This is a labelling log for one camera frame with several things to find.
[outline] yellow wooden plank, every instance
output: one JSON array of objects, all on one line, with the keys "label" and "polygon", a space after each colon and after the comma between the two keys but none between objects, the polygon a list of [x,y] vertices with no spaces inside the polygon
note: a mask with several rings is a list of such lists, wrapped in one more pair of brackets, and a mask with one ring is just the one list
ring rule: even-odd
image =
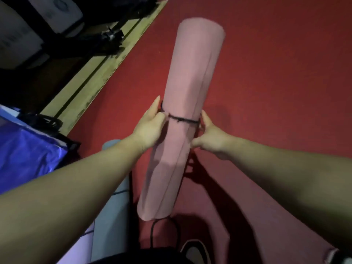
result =
[{"label": "yellow wooden plank", "polygon": [[[128,20],[121,30],[124,34],[128,33],[138,19]],[[106,56],[92,57],[82,69],[66,84],[66,86],[53,98],[53,100],[42,110],[41,114],[47,116],[55,116],[56,113],[64,106],[67,100],[76,92],[76,90],[84,83],[91,73],[101,64]]]},{"label": "yellow wooden plank", "polygon": [[78,119],[86,111],[96,95],[100,92],[105,83],[112,76],[114,71],[118,68],[127,54],[137,43],[139,38],[143,35],[143,33],[150,26],[156,16],[164,8],[166,3],[167,0],[161,1],[157,9],[151,15],[143,18],[139,22],[139,24],[122,43],[122,46],[125,47],[125,49],[119,55],[110,56],[103,63],[99,70],[91,77],[84,88],[68,105],[65,111],[59,116],[59,119],[63,122],[63,126],[60,129],[62,134],[67,135],[70,132],[73,126],[77,123]]}]

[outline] pink yoga mat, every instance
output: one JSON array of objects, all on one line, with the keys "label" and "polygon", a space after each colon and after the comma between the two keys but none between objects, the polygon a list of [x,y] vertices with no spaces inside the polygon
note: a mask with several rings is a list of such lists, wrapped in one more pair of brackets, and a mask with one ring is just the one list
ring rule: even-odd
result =
[{"label": "pink yoga mat", "polygon": [[[166,112],[199,119],[224,38],[222,27],[208,19],[181,22],[165,88]],[[169,119],[166,135],[153,148],[139,198],[137,212],[142,220],[171,214],[197,127]]]}]

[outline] rolled yoga mat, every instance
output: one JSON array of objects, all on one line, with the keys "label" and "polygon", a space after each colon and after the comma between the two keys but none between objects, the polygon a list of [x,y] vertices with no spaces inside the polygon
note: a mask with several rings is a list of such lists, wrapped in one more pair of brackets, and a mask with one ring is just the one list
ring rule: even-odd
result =
[{"label": "rolled yoga mat", "polygon": [[224,38],[223,28],[208,19],[186,19],[178,26],[162,108],[195,122],[170,117],[166,135],[153,147],[137,206],[142,220],[164,218],[173,210]]}]

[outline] red mat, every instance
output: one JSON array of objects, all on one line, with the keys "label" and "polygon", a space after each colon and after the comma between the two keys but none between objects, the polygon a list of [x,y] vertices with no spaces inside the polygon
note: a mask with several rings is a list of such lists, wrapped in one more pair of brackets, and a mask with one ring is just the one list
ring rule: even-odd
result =
[{"label": "red mat", "polygon": [[[178,24],[206,17],[227,34],[205,101],[215,124],[267,145],[352,157],[351,10],[351,0],[170,0],[69,137],[85,157],[132,133],[164,93]],[[135,201],[149,154],[133,170]],[[264,263],[321,262],[327,242],[231,163],[197,156],[204,168],[183,179],[173,213],[182,242],[201,238],[216,263],[259,255]],[[150,226],[140,222],[143,247]],[[175,232],[157,223],[155,245],[174,245]]]}]

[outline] blue plastic bag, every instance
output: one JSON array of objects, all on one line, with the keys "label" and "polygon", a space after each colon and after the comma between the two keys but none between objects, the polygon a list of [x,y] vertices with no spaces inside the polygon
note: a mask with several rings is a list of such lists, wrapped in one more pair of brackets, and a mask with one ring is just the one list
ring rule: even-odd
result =
[{"label": "blue plastic bag", "polygon": [[0,194],[52,172],[67,151],[62,142],[0,117]]}]

